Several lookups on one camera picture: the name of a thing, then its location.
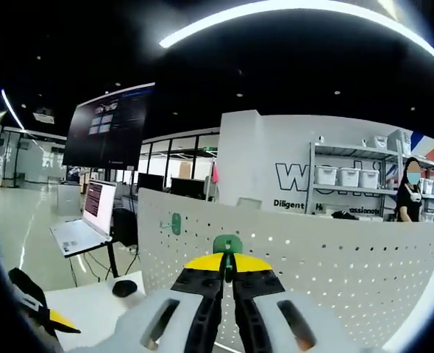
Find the black ceiling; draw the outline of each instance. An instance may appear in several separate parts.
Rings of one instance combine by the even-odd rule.
[[[78,103],[156,82],[146,138],[215,127],[222,112],[246,109],[362,118],[434,137],[434,58],[353,16],[276,11],[220,24],[168,50],[157,45],[248,2],[13,2],[0,9],[0,88],[27,129],[64,136]],[[434,34],[434,1],[410,2]],[[33,118],[41,107],[55,125]],[[8,116],[3,124],[16,126]]]

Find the person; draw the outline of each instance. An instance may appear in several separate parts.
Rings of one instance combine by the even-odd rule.
[[[396,194],[396,220],[398,222],[419,222],[421,208],[421,190],[419,181],[421,168],[415,157],[405,163],[403,178]]]

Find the black shirt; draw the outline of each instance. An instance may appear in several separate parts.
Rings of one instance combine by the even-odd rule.
[[[418,186],[414,186],[413,193],[419,193]],[[403,184],[400,186],[399,191],[396,194],[396,219],[398,222],[402,222],[400,217],[400,207],[406,206],[407,214],[412,222],[419,222],[420,220],[420,202],[411,201],[410,193],[407,190],[407,185]]]

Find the reflective floor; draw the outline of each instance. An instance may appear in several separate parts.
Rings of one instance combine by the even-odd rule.
[[[49,227],[81,214],[58,216],[56,185],[26,185],[25,188],[0,188],[0,260],[6,270],[18,267],[44,291],[86,285],[106,277],[109,257],[106,248],[65,259]],[[119,274],[124,274],[134,255],[120,243],[114,244]],[[139,269],[136,260],[129,273]]]

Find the laptop screen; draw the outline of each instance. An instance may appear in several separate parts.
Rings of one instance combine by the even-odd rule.
[[[115,185],[90,180],[85,198],[83,219],[98,232],[109,235],[113,214]]]

